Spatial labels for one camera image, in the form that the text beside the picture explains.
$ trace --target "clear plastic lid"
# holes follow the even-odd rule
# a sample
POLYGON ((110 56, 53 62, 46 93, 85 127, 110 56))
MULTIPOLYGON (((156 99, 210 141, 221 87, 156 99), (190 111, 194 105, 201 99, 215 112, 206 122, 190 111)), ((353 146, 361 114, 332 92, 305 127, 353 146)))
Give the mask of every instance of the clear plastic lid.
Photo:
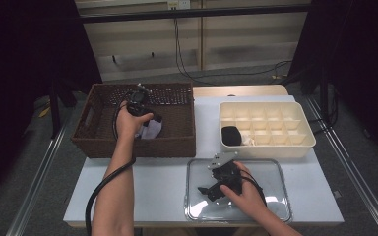
MULTIPOLYGON (((284 185, 284 177, 279 164, 272 159, 238 159, 251 172, 263 188, 266 202, 282 221, 291 219, 291 211, 284 185)), ((192 159, 188 163, 185 212, 197 221, 248 222, 252 219, 244 214, 229 198, 223 197, 212 202, 202 195, 198 187, 210 188, 217 183, 208 169, 210 159, 192 159)))

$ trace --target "white table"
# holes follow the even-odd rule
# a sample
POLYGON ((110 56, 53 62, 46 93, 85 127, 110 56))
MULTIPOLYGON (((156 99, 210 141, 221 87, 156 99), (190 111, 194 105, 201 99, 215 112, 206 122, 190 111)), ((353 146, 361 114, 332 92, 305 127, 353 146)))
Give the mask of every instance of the white table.
MULTIPOLYGON (((212 158, 221 152, 219 104, 223 101, 294 101, 289 95, 197 97, 195 99, 195 158, 212 158)), ((188 219, 184 211, 186 168, 191 158, 138 158, 134 165, 136 227, 252 226, 225 222, 202 223, 188 219)), ((337 225, 344 222, 321 166, 311 149, 301 159, 276 159, 285 178, 292 211, 291 224, 337 225)), ((85 226, 89 196, 100 182, 108 158, 87 158, 64 221, 85 226)))

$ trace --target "black horizontal bar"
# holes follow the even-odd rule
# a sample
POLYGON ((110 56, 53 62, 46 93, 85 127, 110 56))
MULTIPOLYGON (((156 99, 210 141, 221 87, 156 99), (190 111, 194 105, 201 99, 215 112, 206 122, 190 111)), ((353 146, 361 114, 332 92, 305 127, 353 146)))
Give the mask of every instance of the black horizontal bar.
POLYGON ((154 11, 141 13, 126 14, 108 14, 108 15, 85 15, 75 19, 65 19, 64 21, 73 21, 76 23, 106 23, 106 22, 129 22, 140 20, 160 20, 160 19, 178 19, 178 18, 198 18, 198 17, 220 17, 220 16, 237 16, 237 15, 258 15, 258 14, 276 14, 276 13, 296 13, 308 12, 315 5, 279 5, 279 6, 261 6, 245 8, 213 8, 213 9, 190 9, 176 11, 154 11))

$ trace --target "wall outlet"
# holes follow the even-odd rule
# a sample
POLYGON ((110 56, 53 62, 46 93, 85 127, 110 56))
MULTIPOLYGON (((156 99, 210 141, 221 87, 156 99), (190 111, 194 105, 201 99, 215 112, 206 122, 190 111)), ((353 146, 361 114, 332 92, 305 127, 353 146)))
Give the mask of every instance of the wall outlet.
POLYGON ((179 10, 190 9, 190 0, 179 0, 179 10))
POLYGON ((179 1, 167 1, 168 10, 177 10, 179 9, 179 1))

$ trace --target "white organizer tray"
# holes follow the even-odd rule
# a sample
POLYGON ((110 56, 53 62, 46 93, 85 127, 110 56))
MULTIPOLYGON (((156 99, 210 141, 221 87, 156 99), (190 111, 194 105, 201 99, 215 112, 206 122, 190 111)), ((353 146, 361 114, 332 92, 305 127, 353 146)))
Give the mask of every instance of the white organizer tray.
POLYGON ((220 128, 235 126, 241 133, 241 146, 227 146, 240 157, 303 157, 315 146, 315 137, 302 107, 297 102, 223 102, 220 128))

